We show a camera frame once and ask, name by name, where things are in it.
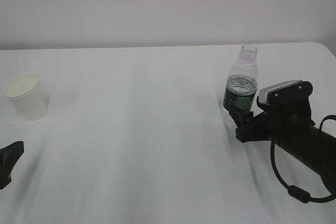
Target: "plastic water bottle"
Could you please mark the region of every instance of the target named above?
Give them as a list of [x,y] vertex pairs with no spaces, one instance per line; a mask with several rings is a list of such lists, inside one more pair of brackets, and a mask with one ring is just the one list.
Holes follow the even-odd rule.
[[257,47],[243,45],[239,58],[231,67],[226,82],[222,107],[222,114],[229,121],[233,122],[228,113],[230,106],[235,106],[245,111],[251,109],[257,91],[258,68],[256,59]]

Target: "white paper cup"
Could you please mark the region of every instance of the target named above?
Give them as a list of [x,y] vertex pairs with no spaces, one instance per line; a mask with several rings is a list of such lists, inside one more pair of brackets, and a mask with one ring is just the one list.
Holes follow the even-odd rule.
[[24,73],[8,80],[3,93],[18,112],[27,120],[37,120],[47,113],[47,102],[40,87],[40,78]]

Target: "bottle label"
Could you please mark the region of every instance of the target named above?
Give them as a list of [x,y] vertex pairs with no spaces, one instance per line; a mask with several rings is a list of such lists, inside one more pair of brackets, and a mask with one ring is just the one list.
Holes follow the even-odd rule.
[[250,95],[234,94],[230,90],[228,90],[228,88],[226,88],[223,106],[227,110],[231,106],[235,106],[241,110],[250,111],[255,94],[256,92]]

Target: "black object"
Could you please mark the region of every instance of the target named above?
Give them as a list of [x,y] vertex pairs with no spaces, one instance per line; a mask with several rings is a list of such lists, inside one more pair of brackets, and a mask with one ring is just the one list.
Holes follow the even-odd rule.
[[[236,107],[229,113],[242,143],[271,141],[272,168],[289,195],[303,203],[329,202],[336,198],[336,138],[323,132],[322,126],[325,120],[336,120],[336,115],[326,116],[319,129],[314,127],[308,99],[311,93],[308,81],[284,82],[260,91],[257,104],[264,112],[256,117]],[[303,189],[289,186],[276,168],[275,144],[319,174],[331,195],[313,198]]]
[[11,181],[11,172],[24,152],[22,141],[15,142],[0,150],[0,189],[4,189]]

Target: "table surface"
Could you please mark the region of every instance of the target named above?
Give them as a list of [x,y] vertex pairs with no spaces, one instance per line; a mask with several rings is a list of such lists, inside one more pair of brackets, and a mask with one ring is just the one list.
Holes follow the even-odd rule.
[[[336,59],[318,43],[260,44],[258,89],[308,80],[317,123],[334,106]],[[0,81],[34,72],[49,107],[21,119],[0,98],[0,147],[25,153],[0,191],[1,223],[334,223],[336,202],[302,204],[220,115],[240,45],[0,51]],[[260,111],[254,104],[253,110]],[[336,135],[332,122],[325,131]],[[313,197],[320,177],[281,149],[279,171]]]

